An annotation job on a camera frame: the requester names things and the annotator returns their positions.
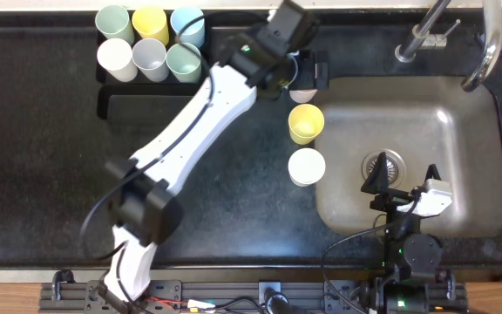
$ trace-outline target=white cup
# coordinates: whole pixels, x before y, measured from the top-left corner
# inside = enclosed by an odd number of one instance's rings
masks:
[[[186,47],[195,51],[198,57]],[[200,79],[200,52],[192,44],[175,44],[166,55],[167,67],[181,83],[197,83]]]
[[[131,46],[123,39],[112,38],[100,45],[98,63],[114,78],[129,82],[137,76],[137,66],[132,61]]]
[[[202,11],[196,7],[182,7],[176,9],[170,17],[173,31],[179,34],[181,29],[197,17],[201,17]],[[201,19],[189,26],[180,37],[181,43],[193,44],[200,48],[205,43],[205,20]]]
[[[129,20],[129,12],[119,5],[108,5],[98,11],[94,19],[98,30],[108,39],[119,38],[132,44],[135,34]]]
[[[132,61],[152,82],[161,82],[170,73],[166,65],[166,47],[158,39],[140,40],[132,48]]]
[[[308,103],[313,99],[317,90],[289,91],[289,97],[298,104]]]
[[[319,181],[325,168],[324,158],[313,148],[297,150],[288,161],[289,177],[298,187],[307,187]]]

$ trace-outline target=black countertop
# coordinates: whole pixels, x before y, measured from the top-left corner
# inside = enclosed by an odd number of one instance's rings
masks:
[[[481,58],[473,39],[482,29],[480,12],[445,14],[436,31],[457,17],[463,24],[444,50],[421,51],[408,65],[395,60],[394,48],[422,16],[328,14],[312,45],[330,51],[332,78],[470,73]],[[87,262],[77,246],[89,208],[113,184],[103,165],[144,146],[183,106],[185,99],[164,99],[164,110],[150,123],[125,122],[113,113],[99,119],[96,36],[92,14],[0,14],[0,267],[105,266]],[[221,31],[213,32],[218,36]],[[502,59],[485,85],[497,97],[502,128]],[[289,180],[288,158],[298,146],[286,119],[294,105],[287,95],[259,100],[214,142],[187,179],[180,194],[184,220],[159,248],[154,268],[315,266],[342,238],[317,214],[315,187]],[[111,232],[105,219],[95,221],[90,247],[103,253],[112,246]],[[444,247],[447,265],[502,266],[502,233],[446,238]],[[359,238],[334,257],[343,267],[376,267],[382,246]]]

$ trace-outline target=white wall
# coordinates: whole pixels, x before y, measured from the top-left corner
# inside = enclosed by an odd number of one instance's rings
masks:
[[[154,3],[164,9],[196,5],[205,9],[265,9],[282,0],[0,0],[0,10],[98,10],[108,4],[129,9]],[[429,8],[435,0],[295,0],[305,8]],[[479,8],[481,0],[452,0],[449,8]]]

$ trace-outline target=yellow cup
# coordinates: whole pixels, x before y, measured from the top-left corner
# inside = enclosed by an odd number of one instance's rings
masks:
[[[288,117],[289,136],[297,144],[305,145],[315,139],[324,127],[324,116],[310,104],[296,106]]]
[[[132,26],[142,38],[158,39],[164,45],[170,41],[166,13],[159,6],[149,5],[138,8],[132,14]]]

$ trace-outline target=faucet base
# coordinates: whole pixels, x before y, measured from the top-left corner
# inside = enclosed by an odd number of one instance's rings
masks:
[[[395,55],[395,57],[397,57],[398,61],[403,62],[403,63],[410,63],[410,62],[414,61],[414,58],[416,57],[416,54],[414,53],[413,56],[407,58],[407,57],[405,57],[405,56],[403,56],[403,55],[400,54],[400,48],[401,47],[402,47],[402,45],[399,44],[397,46],[397,48],[394,50],[394,55]]]

